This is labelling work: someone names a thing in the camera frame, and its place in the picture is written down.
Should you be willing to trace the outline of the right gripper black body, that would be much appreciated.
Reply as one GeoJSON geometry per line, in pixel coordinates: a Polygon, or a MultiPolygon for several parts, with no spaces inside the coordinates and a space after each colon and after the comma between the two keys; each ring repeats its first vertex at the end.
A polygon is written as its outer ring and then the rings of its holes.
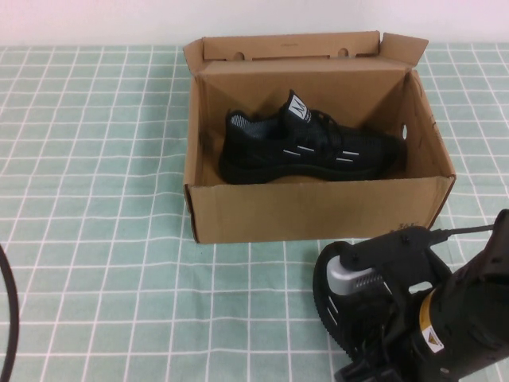
{"type": "Polygon", "coordinates": [[[418,381],[418,355],[413,334],[416,307],[408,294],[402,304],[385,286],[361,294],[357,321],[357,355],[386,354],[398,369],[397,381],[418,381]]]}

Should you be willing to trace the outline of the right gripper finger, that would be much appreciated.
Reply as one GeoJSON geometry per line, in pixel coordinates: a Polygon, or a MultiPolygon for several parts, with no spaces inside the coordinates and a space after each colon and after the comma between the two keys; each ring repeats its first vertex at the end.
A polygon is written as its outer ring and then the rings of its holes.
{"type": "Polygon", "coordinates": [[[335,381],[397,381],[398,369],[386,354],[351,356],[351,362],[334,374],[335,381]]]}

